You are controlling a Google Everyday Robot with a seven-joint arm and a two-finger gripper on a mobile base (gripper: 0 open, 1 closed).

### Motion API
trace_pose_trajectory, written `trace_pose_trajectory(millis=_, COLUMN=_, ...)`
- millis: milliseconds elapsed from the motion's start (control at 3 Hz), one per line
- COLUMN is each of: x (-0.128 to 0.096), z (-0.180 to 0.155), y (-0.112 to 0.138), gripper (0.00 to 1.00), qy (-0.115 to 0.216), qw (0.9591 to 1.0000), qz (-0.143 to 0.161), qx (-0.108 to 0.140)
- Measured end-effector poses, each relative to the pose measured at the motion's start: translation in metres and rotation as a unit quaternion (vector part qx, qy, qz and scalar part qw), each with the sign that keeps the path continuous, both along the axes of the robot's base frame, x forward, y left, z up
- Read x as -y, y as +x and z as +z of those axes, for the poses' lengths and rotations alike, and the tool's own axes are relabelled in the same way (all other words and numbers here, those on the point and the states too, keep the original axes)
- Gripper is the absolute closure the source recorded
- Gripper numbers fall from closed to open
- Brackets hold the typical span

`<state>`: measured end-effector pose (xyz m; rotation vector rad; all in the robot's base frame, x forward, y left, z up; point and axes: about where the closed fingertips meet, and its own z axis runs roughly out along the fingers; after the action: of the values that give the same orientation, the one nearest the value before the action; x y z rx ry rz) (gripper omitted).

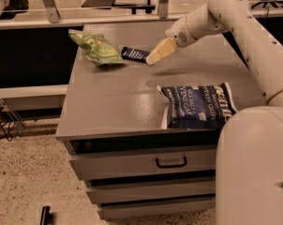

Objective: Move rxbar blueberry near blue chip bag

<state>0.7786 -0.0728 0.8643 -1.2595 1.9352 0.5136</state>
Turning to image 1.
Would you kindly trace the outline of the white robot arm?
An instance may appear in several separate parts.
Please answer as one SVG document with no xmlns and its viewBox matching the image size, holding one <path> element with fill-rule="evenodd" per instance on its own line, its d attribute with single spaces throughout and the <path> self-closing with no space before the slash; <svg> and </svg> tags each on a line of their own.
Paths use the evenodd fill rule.
<svg viewBox="0 0 283 225">
<path fill-rule="evenodd" d="M 216 151 L 216 225 L 283 225 L 283 46 L 247 0 L 207 0 L 174 23 L 151 51 L 153 65 L 200 38 L 232 33 L 265 105 L 236 113 Z"/>
</svg>

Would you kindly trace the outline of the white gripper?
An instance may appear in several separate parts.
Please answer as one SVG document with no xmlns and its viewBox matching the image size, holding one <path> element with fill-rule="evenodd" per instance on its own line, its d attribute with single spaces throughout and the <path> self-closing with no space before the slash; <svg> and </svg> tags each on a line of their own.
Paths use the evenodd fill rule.
<svg viewBox="0 0 283 225">
<path fill-rule="evenodd" d="M 167 31 L 167 38 L 162 39 L 146 57 L 146 63 L 150 66 L 162 58 L 174 53 L 177 46 L 184 48 L 198 39 L 196 37 L 195 23 L 189 20 L 178 20 Z"/>
</svg>

